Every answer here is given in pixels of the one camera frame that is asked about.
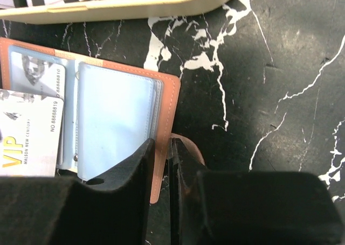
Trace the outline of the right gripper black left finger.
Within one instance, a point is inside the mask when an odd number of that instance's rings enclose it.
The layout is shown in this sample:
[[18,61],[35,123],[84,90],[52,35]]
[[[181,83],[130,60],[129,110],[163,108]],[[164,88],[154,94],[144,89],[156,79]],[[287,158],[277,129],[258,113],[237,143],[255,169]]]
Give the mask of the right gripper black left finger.
[[154,157],[148,139],[85,183],[1,178],[1,244],[144,244]]

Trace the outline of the pink leather card holder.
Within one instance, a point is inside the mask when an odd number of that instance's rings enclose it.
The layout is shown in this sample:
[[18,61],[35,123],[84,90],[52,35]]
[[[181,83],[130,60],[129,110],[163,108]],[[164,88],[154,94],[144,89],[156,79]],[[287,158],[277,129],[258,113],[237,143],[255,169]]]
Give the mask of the pink leather card holder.
[[64,119],[57,167],[88,181],[155,140],[151,203],[158,202],[181,82],[177,76],[1,39],[2,86],[10,89],[9,53],[63,65]]

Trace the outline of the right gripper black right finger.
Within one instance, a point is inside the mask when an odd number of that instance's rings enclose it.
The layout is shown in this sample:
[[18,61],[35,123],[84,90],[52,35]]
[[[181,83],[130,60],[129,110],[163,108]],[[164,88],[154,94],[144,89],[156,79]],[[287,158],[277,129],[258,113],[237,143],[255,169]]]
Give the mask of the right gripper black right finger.
[[172,244],[341,244],[344,224],[306,172],[208,169],[189,139],[169,145]]

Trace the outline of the beige wooden tray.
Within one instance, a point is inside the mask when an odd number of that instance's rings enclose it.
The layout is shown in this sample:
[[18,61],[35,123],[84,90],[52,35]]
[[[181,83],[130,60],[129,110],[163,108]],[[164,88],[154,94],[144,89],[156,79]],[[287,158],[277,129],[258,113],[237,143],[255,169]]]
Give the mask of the beige wooden tray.
[[1,10],[1,19],[29,24],[100,22],[150,17],[194,16],[229,0],[105,0]]

